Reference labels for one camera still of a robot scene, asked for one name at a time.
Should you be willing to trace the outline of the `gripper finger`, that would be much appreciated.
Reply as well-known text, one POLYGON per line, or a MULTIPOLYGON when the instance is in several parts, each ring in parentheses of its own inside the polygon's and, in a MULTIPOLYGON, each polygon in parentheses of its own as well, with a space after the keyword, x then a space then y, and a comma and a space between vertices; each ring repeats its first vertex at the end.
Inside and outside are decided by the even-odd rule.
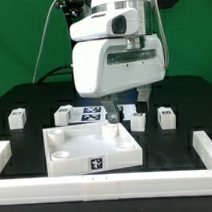
POLYGON ((108 121, 111 124, 116 124, 120 121, 119 110, 117 106, 117 96, 107 95, 101 98, 101 103, 104 106, 108 121))
POLYGON ((149 110, 149 101, 151 97, 151 86, 143 85, 140 86, 137 90, 137 103, 136 103, 136 111, 141 113, 146 113, 149 110))

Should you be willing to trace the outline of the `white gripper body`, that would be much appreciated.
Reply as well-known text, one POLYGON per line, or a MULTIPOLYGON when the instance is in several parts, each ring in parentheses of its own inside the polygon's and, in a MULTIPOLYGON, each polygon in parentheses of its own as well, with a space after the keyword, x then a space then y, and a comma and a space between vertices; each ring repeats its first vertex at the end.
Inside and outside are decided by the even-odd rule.
POLYGON ((78 42, 73 49, 76 90, 85 98, 102 97, 162 81, 163 47, 156 35, 144 48, 128 50, 124 38, 78 42))

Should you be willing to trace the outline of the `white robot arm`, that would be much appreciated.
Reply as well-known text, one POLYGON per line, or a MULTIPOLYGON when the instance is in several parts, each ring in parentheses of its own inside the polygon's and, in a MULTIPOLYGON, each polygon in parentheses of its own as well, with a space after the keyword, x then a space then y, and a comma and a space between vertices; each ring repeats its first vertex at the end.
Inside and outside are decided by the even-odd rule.
POLYGON ((112 124, 120 120, 115 94, 138 88, 139 100, 149 85, 161 81, 169 54, 165 34, 153 33, 157 0, 91 0, 91 14, 70 27, 76 42, 73 73, 78 94, 101 99, 112 124))

